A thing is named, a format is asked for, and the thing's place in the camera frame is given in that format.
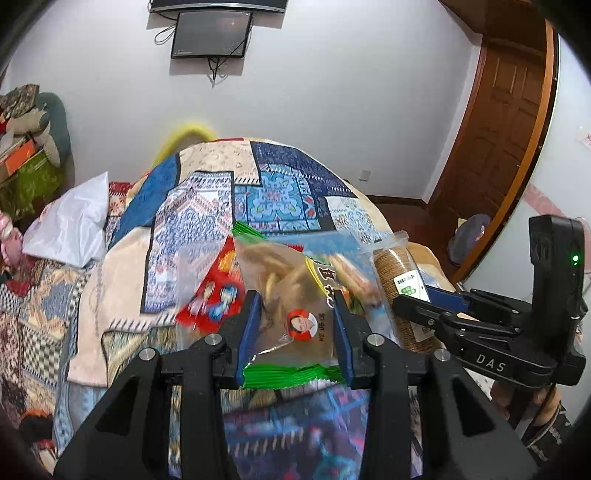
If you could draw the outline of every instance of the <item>pink stuffed toy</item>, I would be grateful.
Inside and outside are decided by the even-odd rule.
[[[12,225],[10,215],[0,212],[0,247],[2,258],[9,267],[18,269],[22,260],[22,233]]]

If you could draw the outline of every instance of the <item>bed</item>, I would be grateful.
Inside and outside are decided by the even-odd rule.
[[[103,261],[77,270],[36,260],[26,282],[0,286],[1,403],[15,427],[28,416],[53,416],[53,442],[34,445],[49,470],[48,457],[63,452],[142,348],[177,348],[174,259],[183,245],[219,241],[237,220],[270,238],[350,230],[371,243],[391,232],[349,183],[301,150],[268,140],[197,144],[135,184],[111,183],[109,193]],[[453,291],[427,247],[410,250]],[[173,400],[178,408],[178,391]],[[228,448],[241,477],[356,478],[367,402],[367,392],[327,381],[283,392],[225,391]],[[180,476],[174,412],[171,426],[170,472]],[[418,441],[413,452],[416,475]]]

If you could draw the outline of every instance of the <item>wooden door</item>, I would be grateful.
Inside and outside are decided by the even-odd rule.
[[[465,130],[441,176],[430,211],[453,235],[458,218],[499,210],[530,143],[544,83],[544,59],[488,43]]]

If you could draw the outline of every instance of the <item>stuffed toy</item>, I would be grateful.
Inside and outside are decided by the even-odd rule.
[[[33,135],[35,142],[42,146],[49,162],[63,165],[70,154],[70,134],[66,122],[66,110],[59,97],[53,93],[37,95],[35,108],[17,118],[11,118],[7,130],[15,135]]]

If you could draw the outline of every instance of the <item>green bag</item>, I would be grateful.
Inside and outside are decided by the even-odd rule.
[[[62,181],[61,170],[49,162],[44,151],[40,151],[0,185],[0,207],[13,222],[35,215],[33,200],[39,197],[44,204],[49,203]]]

